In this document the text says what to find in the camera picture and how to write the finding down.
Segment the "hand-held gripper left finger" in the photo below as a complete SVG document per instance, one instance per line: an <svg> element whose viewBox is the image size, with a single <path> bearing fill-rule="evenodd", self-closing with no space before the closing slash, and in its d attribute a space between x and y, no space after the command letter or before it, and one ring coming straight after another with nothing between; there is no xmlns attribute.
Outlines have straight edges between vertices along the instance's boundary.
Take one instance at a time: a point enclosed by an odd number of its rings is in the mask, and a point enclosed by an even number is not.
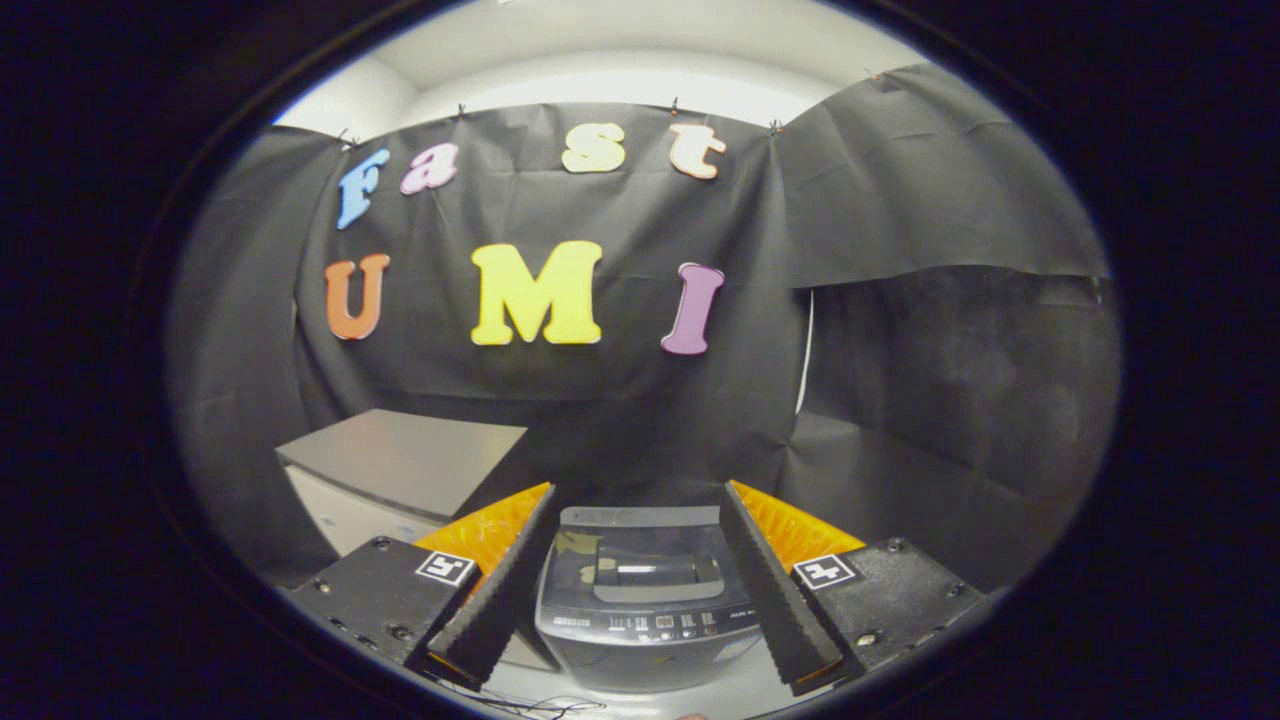
<svg viewBox="0 0 1280 720"><path fill-rule="evenodd" d="M376 536L285 596L375 659L479 691L529 618L559 505L541 483L412 543Z"/></svg>

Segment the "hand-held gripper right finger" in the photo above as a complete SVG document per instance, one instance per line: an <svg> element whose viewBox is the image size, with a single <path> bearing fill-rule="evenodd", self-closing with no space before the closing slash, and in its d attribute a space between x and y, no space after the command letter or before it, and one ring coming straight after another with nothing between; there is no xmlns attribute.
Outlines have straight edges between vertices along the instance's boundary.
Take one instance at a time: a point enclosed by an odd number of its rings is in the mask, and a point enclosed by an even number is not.
<svg viewBox="0 0 1280 720"><path fill-rule="evenodd" d="M905 667L986 619L986 594L906 539L867 543L736 480L719 524L795 696Z"/></svg>

